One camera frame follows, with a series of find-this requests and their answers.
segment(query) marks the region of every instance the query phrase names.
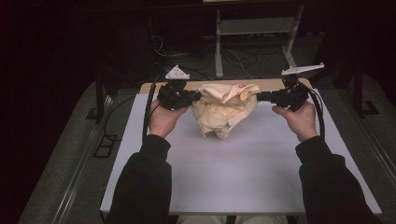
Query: black sleeve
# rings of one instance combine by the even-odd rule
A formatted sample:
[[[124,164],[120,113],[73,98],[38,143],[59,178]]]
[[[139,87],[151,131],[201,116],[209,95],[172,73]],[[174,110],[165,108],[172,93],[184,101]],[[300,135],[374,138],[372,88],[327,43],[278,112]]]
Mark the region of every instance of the black sleeve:
[[[146,137],[120,174],[106,223],[167,223],[172,191],[169,148],[160,136]]]
[[[304,207],[308,223],[381,223],[364,199],[361,185],[320,137],[296,148],[302,162]]]

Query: pant leg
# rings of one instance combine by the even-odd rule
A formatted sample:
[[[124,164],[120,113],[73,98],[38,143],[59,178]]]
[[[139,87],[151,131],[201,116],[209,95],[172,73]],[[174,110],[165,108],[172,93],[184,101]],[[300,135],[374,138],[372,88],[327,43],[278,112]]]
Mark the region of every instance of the pant leg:
[[[286,216],[237,216],[235,224],[288,224]]]
[[[179,216],[177,224],[225,224],[227,216]]]

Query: wrist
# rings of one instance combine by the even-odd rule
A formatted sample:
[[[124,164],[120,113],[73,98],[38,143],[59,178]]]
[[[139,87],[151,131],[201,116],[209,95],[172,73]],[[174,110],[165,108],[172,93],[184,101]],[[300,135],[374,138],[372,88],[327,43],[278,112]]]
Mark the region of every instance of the wrist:
[[[168,133],[163,129],[152,129],[149,131],[150,134],[154,134],[160,136],[161,138],[165,138]]]
[[[316,137],[316,136],[318,136],[318,133],[316,131],[312,131],[312,132],[307,132],[304,134],[299,134],[297,136],[297,138],[300,140],[300,142],[303,142],[303,141],[306,141],[306,140],[308,140],[312,137]]]

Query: person's left hand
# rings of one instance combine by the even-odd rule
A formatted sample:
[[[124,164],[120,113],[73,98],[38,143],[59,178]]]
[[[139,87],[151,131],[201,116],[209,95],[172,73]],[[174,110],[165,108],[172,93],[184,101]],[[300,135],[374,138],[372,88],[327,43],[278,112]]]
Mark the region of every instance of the person's left hand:
[[[149,118],[148,128],[150,134],[165,138],[166,135],[174,130],[178,118],[187,111],[188,107],[178,110],[167,110],[162,108],[159,103],[158,99],[151,103],[151,117]]]

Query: metal frame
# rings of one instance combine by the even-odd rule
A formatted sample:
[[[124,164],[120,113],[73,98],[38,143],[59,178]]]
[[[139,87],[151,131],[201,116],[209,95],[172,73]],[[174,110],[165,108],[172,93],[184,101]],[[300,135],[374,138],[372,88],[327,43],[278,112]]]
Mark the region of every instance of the metal frame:
[[[216,19],[216,77],[224,77],[220,49],[220,39],[222,35],[290,33],[288,44],[282,49],[282,51],[288,65],[296,67],[297,65],[291,55],[291,49],[294,44],[294,39],[297,35],[303,11],[304,5],[299,5],[295,17],[222,21],[220,17],[220,10],[218,9]]]
[[[109,115],[109,111],[112,105],[113,105],[113,100],[110,98],[110,96],[107,96],[104,103],[105,117]],[[61,204],[59,204],[58,210],[51,222],[52,224],[66,222],[72,204],[76,199],[78,188],[82,182],[88,160],[90,159],[92,153],[96,150],[96,143],[100,137],[101,130],[103,130],[104,126],[105,124],[103,122],[96,123],[96,126],[91,131],[88,140],[88,145],[85,146],[84,148],[84,153],[82,154],[82,157],[78,162],[78,167],[76,168],[76,171],[74,172],[64,192],[64,196],[62,198]]]

